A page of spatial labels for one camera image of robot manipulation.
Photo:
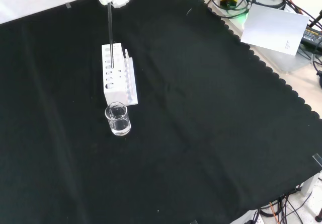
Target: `white paper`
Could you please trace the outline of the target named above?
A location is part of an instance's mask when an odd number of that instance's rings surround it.
[[[308,16],[253,4],[241,41],[295,55],[308,20]]]

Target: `clear liquid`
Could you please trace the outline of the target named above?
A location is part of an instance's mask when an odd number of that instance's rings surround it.
[[[128,119],[121,119],[116,121],[111,121],[111,129],[112,132],[116,136],[124,136],[128,134],[128,132],[131,129],[131,123]]]

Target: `black cloth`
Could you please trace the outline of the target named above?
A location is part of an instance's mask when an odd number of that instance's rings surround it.
[[[0,26],[1,223],[230,223],[319,171],[318,115],[200,0],[113,10],[139,99],[114,136],[107,20],[80,0]]]

